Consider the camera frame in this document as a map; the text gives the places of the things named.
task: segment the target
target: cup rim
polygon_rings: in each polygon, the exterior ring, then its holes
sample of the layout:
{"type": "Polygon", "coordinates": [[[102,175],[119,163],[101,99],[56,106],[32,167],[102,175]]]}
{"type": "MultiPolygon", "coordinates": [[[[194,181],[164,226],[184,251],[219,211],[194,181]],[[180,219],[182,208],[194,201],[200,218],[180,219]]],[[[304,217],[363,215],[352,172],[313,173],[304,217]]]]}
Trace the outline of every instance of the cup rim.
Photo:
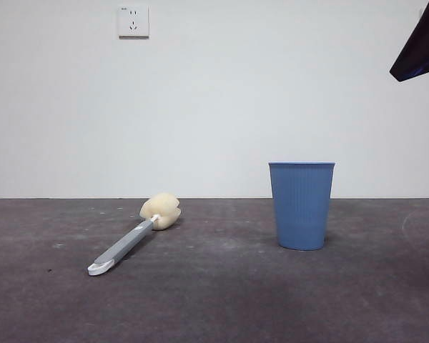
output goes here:
{"type": "Polygon", "coordinates": [[[329,164],[329,165],[335,165],[335,162],[316,162],[316,161],[309,161],[309,162],[304,162],[304,161],[296,161],[296,162],[282,161],[282,162],[278,162],[278,161],[274,161],[274,162],[269,162],[269,164],[329,164]]]}

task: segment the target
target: dark object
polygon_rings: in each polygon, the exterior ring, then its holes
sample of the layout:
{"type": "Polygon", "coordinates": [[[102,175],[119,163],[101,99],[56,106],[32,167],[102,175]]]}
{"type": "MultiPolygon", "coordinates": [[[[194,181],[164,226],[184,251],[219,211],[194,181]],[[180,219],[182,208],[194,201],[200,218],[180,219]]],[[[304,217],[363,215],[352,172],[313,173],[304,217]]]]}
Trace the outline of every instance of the dark object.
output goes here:
{"type": "Polygon", "coordinates": [[[390,73],[404,81],[429,72],[429,3],[390,73]]]}
{"type": "Polygon", "coordinates": [[[90,277],[143,203],[0,200],[0,343],[429,343],[429,199],[333,199],[313,252],[277,245],[271,199],[181,199],[90,277]]]}

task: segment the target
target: black fabric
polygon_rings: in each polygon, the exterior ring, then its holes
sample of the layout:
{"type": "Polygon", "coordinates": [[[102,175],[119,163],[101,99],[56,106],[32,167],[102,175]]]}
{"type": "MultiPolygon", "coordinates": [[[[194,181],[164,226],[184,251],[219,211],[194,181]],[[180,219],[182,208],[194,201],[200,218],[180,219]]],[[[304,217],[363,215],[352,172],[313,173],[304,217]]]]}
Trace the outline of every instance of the black fabric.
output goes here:
{"type": "Polygon", "coordinates": [[[390,73],[404,81],[429,72],[429,3],[390,73]]]}

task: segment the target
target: ribbed cup surface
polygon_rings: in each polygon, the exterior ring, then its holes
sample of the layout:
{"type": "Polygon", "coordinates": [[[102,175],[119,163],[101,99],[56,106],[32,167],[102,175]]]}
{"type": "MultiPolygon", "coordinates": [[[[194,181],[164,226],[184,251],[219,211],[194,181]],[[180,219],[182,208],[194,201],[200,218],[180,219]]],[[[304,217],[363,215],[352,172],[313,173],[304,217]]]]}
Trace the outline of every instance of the ribbed cup surface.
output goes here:
{"type": "Polygon", "coordinates": [[[332,162],[269,163],[281,246],[316,250],[324,245],[334,165],[332,162]]]}

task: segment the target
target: wall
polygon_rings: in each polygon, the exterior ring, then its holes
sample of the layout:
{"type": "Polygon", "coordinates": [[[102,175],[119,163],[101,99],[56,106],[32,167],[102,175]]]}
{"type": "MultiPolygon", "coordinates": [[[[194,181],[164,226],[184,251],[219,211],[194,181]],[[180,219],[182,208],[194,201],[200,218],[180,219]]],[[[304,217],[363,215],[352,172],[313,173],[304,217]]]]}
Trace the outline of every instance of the wall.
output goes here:
{"type": "Polygon", "coordinates": [[[429,197],[429,74],[388,73],[426,0],[147,3],[137,41],[131,3],[0,0],[0,197],[269,197],[277,160],[429,197]]]}

